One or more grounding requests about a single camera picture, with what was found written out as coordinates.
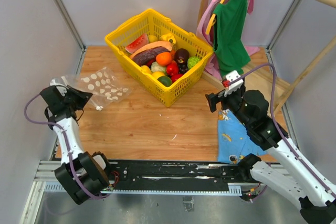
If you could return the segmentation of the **clear polka dot zip bag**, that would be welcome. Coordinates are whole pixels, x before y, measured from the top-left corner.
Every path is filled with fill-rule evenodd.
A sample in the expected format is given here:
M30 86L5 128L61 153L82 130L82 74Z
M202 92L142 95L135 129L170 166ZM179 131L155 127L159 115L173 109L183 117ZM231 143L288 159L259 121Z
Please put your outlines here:
M89 103L98 111L107 108L110 103L122 101L131 93L131 89L121 84L108 67L78 76L66 75L60 79L67 86L91 93Z

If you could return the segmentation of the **green mango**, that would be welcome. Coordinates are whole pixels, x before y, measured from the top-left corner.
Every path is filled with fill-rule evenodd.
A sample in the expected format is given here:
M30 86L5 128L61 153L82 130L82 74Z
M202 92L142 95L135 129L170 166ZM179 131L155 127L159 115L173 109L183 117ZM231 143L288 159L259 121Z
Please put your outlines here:
M170 87L173 84L172 79L168 76L161 76L158 78L158 81L165 87Z

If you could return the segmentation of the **orange persimmon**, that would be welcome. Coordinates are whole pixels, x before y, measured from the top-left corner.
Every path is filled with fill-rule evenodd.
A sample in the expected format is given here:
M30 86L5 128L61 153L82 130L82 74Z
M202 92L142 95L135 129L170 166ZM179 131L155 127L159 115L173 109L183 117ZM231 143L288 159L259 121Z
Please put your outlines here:
M173 61L170 52L162 52L156 56L156 62L162 66L167 66Z

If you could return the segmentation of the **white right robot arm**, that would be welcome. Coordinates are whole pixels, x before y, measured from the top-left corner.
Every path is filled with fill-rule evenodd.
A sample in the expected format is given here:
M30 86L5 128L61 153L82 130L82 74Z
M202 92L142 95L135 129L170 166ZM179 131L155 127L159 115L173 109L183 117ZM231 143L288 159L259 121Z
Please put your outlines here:
M273 156L288 172L274 170L261 158L248 154L238 163L238 177L256 180L284 196L300 211L307 223L335 221L335 184L323 176L298 150L286 131L268 116L269 103L258 90L206 95L211 112L221 103L245 127L249 138Z

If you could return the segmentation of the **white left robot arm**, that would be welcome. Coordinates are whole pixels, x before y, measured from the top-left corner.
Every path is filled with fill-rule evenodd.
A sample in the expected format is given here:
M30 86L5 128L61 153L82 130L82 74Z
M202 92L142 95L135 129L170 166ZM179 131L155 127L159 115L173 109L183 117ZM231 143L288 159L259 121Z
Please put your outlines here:
M71 86L51 85L40 92L47 104L45 116L57 134L61 149L61 166L55 177L72 200L80 205L88 199L104 199L112 166L101 152L89 154L82 149L76 112L82 111L92 93Z

